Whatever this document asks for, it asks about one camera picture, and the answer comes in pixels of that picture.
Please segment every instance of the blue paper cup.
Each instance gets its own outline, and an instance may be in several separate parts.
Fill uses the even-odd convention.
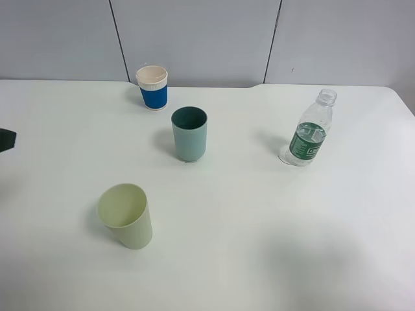
[[[136,73],[138,86],[148,109],[160,110],[167,104],[167,71],[159,66],[146,66]]]

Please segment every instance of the light green cup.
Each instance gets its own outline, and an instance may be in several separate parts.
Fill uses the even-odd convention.
[[[128,248],[145,247],[152,238],[147,197],[140,187],[123,183],[108,189],[97,207],[103,224]]]
[[[183,107],[171,116],[174,144],[185,162],[199,160],[206,151],[208,116],[197,107]]]

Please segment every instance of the cup rim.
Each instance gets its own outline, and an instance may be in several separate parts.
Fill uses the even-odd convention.
[[[144,194],[144,197],[145,197],[145,208],[144,208],[144,211],[141,213],[141,215],[136,219],[136,220],[134,220],[133,222],[131,222],[131,223],[129,223],[128,225],[122,225],[122,226],[114,226],[114,225],[108,225],[106,222],[104,222],[104,220],[102,220],[102,218],[99,216],[99,207],[100,207],[100,203],[101,203],[101,201],[102,201],[102,197],[107,193],[107,192],[109,192],[110,190],[112,190],[112,189],[114,189],[115,187],[120,187],[120,186],[134,186],[137,190],[141,190],[141,191],[143,191],[143,194]],[[147,200],[147,195],[145,194],[145,191],[141,188],[141,187],[139,187],[139,186],[137,186],[137,185],[135,185],[135,184],[133,184],[133,183],[119,183],[118,185],[115,185],[115,186],[112,186],[111,188],[109,188],[109,189],[107,189],[106,191],[104,191],[104,193],[102,193],[101,194],[101,196],[99,197],[99,200],[98,200],[98,204],[97,204],[97,208],[96,208],[96,212],[97,212],[97,216],[98,216],[98,219],[106,226],[106,227],[108,227],[108,228],[111,228],[111,229],[123,229],[123,228],[127,228],[128,226],[130,226],[130,225],[132,225],[132,224],[134,224],[134,223],[136,223],[141,217],[143,217],[143,215],[145,214],[145,211],[148,209],[148,200]]]
[[[173,122],[173,116],[174,116],[174,114],[177,111],[182,110],[182,109],[185,109],[185,108],[196,108],[197,110],[200,110],[201,112],[203,112],[203,114],[205,115],[205,122],[203,122],[203,124],[201,124],[197,128],[190,128],[190,129],[188,129],[188,128],[181,128],[181,127],[175,125],[175,123]],[[203,125],[205,125],[207,122],[208,122],[208,114],[203,109],[201,109],[199,107],[194,107],[194,106],[184,106],[184,107],[181,107],[181,108],[177,109],[175,112],[173,112],[173,114],[171,115],[171,124],[173,124],[175,127],[179,128],[179,129],[181,129],[183,131],[193,131],[193,130],[197,130],[198,128],[201,128]]]
[[[148,68],[150,68],[150,67],[157,67],[157,68],[161,68],[161,69],[163,69],[164,70],[164,73],[163,74],[161,74],[161,75],[159,75],[159,76],[155,76],[154,78],[155,79],[158,79],[158,78],[161,78],[161,77],[163,77],[162,79],[160,79],[160,81],[157,81],[157,82],[145,82],[145,84],[147,84],[147,85],[153,85],[153,84],[159,84],[160,82],[162,82],[163,80],[165,80],[165,79],[167,79],[167,77],[168,77],[168,75],[169,75],[169,73],[167,72],[167,70],[166,70],[166,68],[164,68],[164,67],[162,67],[162,66],[157,66],[157,65],[148,65],[148,66],[144,66],[144,67],[142,67],[142,68],[140,68],[140,69],[138,69],[137,71],[136,71],[136,79],[137,79],[137,81],[138,81],[138,78],[139,78],[139,72],[141,71],[141,70],[143,70],[143,69],[148,69]]]

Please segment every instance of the pale green cup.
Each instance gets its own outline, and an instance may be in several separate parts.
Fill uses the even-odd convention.
[[[98,217],[128,248],[145,247],[152,238],[147,197],[140,187],[123,183],[100,197]]]

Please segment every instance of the water bottle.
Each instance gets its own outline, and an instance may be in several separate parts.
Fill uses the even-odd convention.
[[[333,90],[321,90],[316,102],[303,113],[283,162],[298,167],[313,162],[330,130],[336,98]]]

